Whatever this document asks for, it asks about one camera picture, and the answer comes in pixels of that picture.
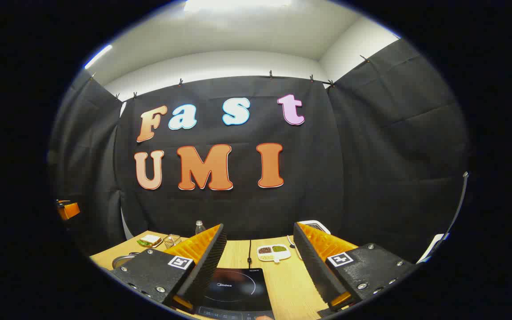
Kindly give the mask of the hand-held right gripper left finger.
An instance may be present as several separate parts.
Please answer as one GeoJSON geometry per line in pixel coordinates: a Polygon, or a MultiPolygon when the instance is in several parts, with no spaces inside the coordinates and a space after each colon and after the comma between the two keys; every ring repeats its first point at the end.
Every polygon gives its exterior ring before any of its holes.
{"type": "Polygon", "coordinates": [[[148,248],[110,272],[155,303],[194,314],[226,240],[224,225],[218,224],[164,251],[148,248]]]}

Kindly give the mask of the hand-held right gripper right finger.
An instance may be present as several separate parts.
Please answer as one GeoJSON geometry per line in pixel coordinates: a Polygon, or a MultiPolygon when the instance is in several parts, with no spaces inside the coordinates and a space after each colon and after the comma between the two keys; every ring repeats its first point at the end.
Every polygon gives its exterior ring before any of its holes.
{"type": "Polygon", "coordinates": [[[293,225],[293,241],[331,312],[381,295],[416,269],[378,244],[357,246],[300,222],[293,225]]]}

